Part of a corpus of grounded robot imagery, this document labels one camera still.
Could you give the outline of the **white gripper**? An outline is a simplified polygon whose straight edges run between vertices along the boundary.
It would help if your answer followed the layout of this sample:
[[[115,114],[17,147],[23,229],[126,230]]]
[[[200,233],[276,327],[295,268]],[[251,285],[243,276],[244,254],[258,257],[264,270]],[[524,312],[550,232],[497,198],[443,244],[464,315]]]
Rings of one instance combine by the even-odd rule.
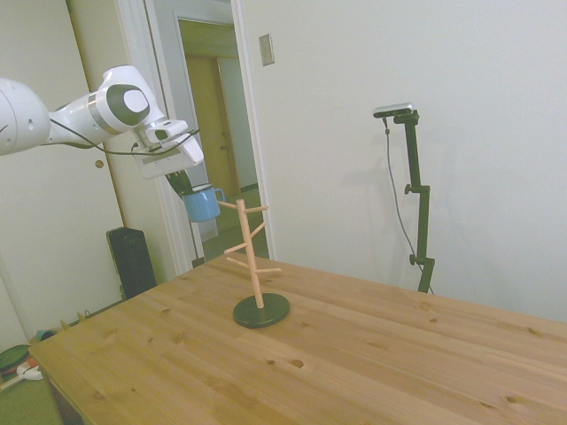
[[[185,169],[197,166],[205,159],[197,139],[194,136],[178,136],[164,148],[155,155],[140,157],[142,176],[153,179],[166,175],[178,196],[189,195],[193,189]]]

